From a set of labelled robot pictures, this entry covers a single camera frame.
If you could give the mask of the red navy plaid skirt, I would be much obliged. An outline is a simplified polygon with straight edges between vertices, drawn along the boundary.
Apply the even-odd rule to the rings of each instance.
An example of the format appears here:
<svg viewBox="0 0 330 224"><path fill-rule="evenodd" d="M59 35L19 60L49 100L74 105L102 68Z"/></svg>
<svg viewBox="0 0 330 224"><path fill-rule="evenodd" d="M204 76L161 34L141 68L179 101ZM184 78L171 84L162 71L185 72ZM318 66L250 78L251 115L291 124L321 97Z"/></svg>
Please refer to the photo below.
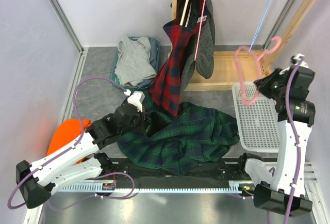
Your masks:
<svg viewBox="0 0 330 224"><path fill-rule="evenodd" d="M185 1L177 0L176 18L163 26L164 32L172 43L172 51L149 90L152 100L174 116L177 116L179 110L181 76L187 60L185 51L199 29L204 0L189 0L188 6L192 9L186 11L186 14L190 14L190 17L184 18L184 21L188 22L187 26L180 25Z"/></svg>

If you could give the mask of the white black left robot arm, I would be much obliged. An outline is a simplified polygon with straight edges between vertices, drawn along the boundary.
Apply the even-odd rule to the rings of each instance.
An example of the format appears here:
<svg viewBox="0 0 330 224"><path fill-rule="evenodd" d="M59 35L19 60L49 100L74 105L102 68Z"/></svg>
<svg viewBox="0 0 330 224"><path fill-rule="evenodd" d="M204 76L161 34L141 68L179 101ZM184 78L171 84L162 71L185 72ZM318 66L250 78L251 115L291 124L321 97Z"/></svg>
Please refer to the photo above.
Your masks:
<svg viewBox="0 0 330 224"><path fill-rule="evenodd" d="M33 209L44 204L57 191L86 179L108 179L113 163L100 150L128 132L144 132L145 109L123 103L113 114L94 121L81 135L50 155L16 165L16 184L24 206Z"/></svg>

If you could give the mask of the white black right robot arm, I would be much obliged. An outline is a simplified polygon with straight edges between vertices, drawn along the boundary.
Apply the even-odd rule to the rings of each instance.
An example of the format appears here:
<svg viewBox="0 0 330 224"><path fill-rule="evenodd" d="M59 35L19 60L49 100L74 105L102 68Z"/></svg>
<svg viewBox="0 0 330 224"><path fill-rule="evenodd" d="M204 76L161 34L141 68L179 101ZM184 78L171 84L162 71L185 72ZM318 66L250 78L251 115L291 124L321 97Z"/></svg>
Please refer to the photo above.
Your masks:
<svg viewBox="0 0 330 224"><path fill-rule="evenodd" d="M312 202L305 197L304 169L316 114L314 103L306 100L314 76L307 67L291 66L254 82L263 95L276 101L281 131L277 163L271 173L261 157L245 153L236 166L237 176L251 178L255 185L254 206L283 215L285 222L312 210Z"/></svg>

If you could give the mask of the black dotted garment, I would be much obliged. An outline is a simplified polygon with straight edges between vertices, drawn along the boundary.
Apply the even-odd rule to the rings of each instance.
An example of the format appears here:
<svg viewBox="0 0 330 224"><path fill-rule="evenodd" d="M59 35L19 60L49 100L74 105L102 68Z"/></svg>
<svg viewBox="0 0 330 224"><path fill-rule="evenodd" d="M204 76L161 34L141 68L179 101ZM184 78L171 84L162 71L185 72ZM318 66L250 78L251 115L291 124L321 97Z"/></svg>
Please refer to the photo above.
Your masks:
<svg viewBox="0 0 330 224"><path fill-rule="evenodd" d="M184 68L181 74L181 92L188 86L194 71L205 79L211 78L214 70L214 49L216 27L213 18L213 5L206 0L203 24L190 38L184 53Z"/></svg>

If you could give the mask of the green plaid garment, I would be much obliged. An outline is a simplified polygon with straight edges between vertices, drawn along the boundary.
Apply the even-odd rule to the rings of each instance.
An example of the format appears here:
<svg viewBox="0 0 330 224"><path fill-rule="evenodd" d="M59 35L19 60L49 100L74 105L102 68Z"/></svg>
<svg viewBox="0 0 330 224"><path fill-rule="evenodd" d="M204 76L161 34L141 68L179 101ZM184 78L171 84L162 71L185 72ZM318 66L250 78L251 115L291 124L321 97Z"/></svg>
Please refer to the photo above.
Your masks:
<svg viewBox="0 0 330 224"><path fill-rule="evenodd" d="M143 107L146 131L128 132L117 142L137 166L183 176L200 163L218 162L239 141L236 118L217 109L181 102L174 116L149 93Z"/></svg>

